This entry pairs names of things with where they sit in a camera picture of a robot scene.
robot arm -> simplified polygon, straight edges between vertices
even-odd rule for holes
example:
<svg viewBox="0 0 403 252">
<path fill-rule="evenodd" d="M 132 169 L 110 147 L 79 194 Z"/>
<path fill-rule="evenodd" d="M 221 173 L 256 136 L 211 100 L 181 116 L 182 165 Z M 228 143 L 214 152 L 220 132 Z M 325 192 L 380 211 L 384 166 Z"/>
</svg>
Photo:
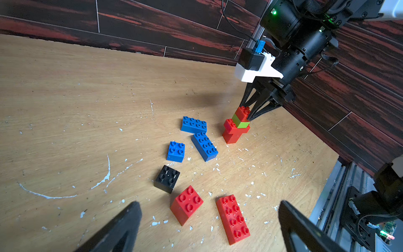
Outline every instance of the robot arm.
<svg viewBox="0 0 403 252">
<path fill-rule="evenodd" d="M 265 41 L 257 40 L 253 49 L 242 50 L 235 68 L 235 76 L 248 83 L 240 106 L 255 103 L 248 120 L 294 100 L 291 83 L 306 75 L 302 71 L 316 55 L 331 60 L 333 66 L 338 63 L 324 54 L 338 46 L 334 29 L 349 20 L 382 18 L 403 18 L 403 0 L 329 0 L 324 6 L 315 0 L 273 0 L 260 25 L 280 55 L 262 52 Z M 256 93 L 248 99 L 253 89 Z"/>
</svg>

blue 2x4 brick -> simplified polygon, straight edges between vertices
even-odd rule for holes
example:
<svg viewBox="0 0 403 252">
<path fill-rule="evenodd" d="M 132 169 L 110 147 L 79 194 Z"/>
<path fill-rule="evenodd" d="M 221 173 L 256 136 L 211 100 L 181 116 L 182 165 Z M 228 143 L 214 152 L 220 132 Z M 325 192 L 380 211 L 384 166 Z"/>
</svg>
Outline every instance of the blue 2x4 brick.
<svg viewBox="0 0 403 252">
<path fill-rule="evenodd" d="M 199 119 L 183 117 L 182 120 L 182 131 L 190 132 L 193 134 L 207 132 L 207 123 Z"/>
<path fill-rule="evenodd" d="M 206 133 L 201 132 L 194 134 L 192 136 L 192 142 L 196 146 L 204 161 L 207 162 L 217 156 L 218 151 L 210 139 L 206 136 Z"/>
<path fill-rule="evenodd" d="M 168 148 L 168 155 L 166 156 L 166 159 L 169 161 L 182 163 L 184 157 L 185 157 L 185 145 L 179 144 L 175 141 L 170 142 Z"/>
</svg>

green lego brick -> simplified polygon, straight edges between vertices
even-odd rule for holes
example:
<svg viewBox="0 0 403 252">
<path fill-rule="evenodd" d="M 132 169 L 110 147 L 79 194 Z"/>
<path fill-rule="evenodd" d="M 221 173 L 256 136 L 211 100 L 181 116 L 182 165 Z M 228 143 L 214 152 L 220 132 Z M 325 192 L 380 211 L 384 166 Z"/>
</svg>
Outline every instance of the green lego brick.
<svg viewBox="0 0 403 252">
<path fill-rule="evenodd" d="M 234 116 L 232 117 L 232 121 L 235 123 L 238 129 L 247 128 L 248 125 L 250 124 L 250 122 L 241 122 L 236 114 L 234 114 Z"/>
</svg>

red lego brick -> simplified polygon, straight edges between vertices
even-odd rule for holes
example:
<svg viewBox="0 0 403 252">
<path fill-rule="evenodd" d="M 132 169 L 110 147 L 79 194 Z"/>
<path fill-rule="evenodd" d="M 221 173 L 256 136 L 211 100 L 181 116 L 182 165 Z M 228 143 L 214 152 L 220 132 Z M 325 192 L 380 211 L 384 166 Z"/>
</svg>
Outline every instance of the red lego brick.
<svg viewBox="0 0 403 252">
<path fill-rule="evenodd" d="M 178 197 L 175 198 L 171 205 L 171 211 L 178 219 L 181 226 L 192 216 L 194 212 L 203 204 L 202 198 L 190 185 Z"/>
<path fill-rule="evenodd" d="M 243 134 L 243 133 L 247 133 L 251 128 L 248 125 L 248 127 L 244 128 L 244 129 L 238 129 L 237 126 L 235 125 L 235 123 L 232 121 L 232 119 L 225 120 L 224 127 L 225 127 L 225 131 L 228 134 Z"/>
<path fill-rule="evenodd" d="M 216 205 L 229 245 L 251 235 L 234 195 L 219 198 L 216 201 Z"/>
<path fill-rule="evenodd" d="M 249 110 L 249 107 L 244 107 L 244 106 L 242 106 L 242 107 L 238 107 L 238 109 L 237 109 L 237 111 L 235 112 L 235 114 L 237 115 L 237 117 L 238 117 L 238 119 L 241 121 L 241 122 L 249 122 L 248 120 L 247 120 L 247 118 L 248 118 L 248 116 L 249 116 L 249 114 L 250 114 L 250 110 Z"/>
<path fill-rule="evenodd" d="M 222 137 L 224 138 L 227 144 L 235 144 L 242 134 L 228 134 L 227 131 L 224 131 Z"/>
</svg>

dark wood-patterned wall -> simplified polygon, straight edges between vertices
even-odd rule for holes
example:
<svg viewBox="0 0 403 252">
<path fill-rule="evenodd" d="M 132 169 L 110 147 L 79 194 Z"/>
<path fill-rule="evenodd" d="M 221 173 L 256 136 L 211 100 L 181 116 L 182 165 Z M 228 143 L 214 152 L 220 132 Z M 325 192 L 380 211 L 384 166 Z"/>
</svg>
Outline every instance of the dark wood-patterned wall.
<svg viewBox="0 0 403 252">
<path fill-rule="evenodd" d="M 336 32 L 340 63 L 293 82 L 284 107 L 342 158 L 373 175 L 403 154 L 403 21 L 364 21 Z M 313 71 L 330 65 L 317 57 Z"/>
<path fill-rule="evenodd" d="M 268 0 L 224 0 L 252 34 Z M 235 66 L 249 38 L 221 0 L 0 0 L 0 33 Z"/>
</svg>

